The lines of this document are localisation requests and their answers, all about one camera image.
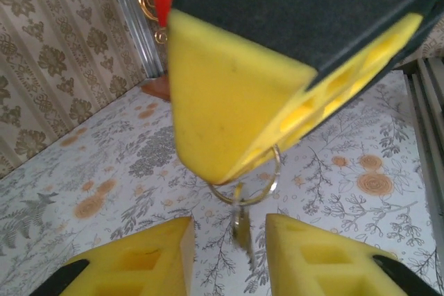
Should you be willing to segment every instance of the patterned wall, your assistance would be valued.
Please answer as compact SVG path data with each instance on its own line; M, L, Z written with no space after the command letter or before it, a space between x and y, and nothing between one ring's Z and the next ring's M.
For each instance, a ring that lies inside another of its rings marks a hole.
M0 178L145 77L117 0L0 0Z

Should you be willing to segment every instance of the red object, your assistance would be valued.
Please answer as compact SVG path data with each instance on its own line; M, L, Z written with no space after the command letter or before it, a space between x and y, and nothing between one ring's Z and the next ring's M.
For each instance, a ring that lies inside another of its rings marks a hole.
M155 11L161 27L167 26L168 13L171 9L172 2L173 0L154 0Z

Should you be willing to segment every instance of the key ring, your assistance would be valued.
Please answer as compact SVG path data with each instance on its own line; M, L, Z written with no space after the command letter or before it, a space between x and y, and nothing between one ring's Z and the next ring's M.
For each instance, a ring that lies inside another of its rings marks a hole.
M280 151L278 146L274 145L271 150L273 151L274 157L275 157L275 173L273 175L273 178L270 180L270 182L268 183L268 185L265 187L265 189L257 196L250 198L250 199L245 199L242 201L237 201L236 197L238 197L238 195L233 196L233 199L225 197L223 194L221 194L219 191L216 190L216 188L214 187L214 185L208 184L208 187L210 188L211 192L222 202L226 203L226 204L237 204L240 207L244 207L244 206L251 206L252 204L257 204L258 202L261 202L263 199L265 199L266 197L268 197L270 194L272 194L274 192L274 190L276 190L276 187L278 185L279 182L279 176L280 176L280 166L281 166L281 158L280 158Z

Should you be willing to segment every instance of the wallpaper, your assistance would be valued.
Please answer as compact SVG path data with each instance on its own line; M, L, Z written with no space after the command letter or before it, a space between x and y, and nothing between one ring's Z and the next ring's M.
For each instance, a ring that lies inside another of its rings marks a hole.
M117 0L0 0L0 177L145 77Z
M178 160L171 105L131 89L0 181L0 295L29 295L76 254L192 216L191 295L270 296L267 213L389 251L442 293L408 100L402 73L389 73L282 152L275 192L250 209L250 272L233 246L230 206ZM240 180L255 195L273 168ZM234 184L219 190L231 195Z

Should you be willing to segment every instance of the table surface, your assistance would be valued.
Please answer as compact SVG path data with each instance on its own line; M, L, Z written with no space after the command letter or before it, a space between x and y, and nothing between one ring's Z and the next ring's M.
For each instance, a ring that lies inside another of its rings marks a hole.
M270 295L264 221L277 212L392 252L439 289L410 117L390 72L284 152L276 192L251 209L250 274L229 206L178 161L170 105L134 88L0 181L0 295L28 295L73 255L178 216L196 221L192 295ZM272 172L243 179L258 191Z

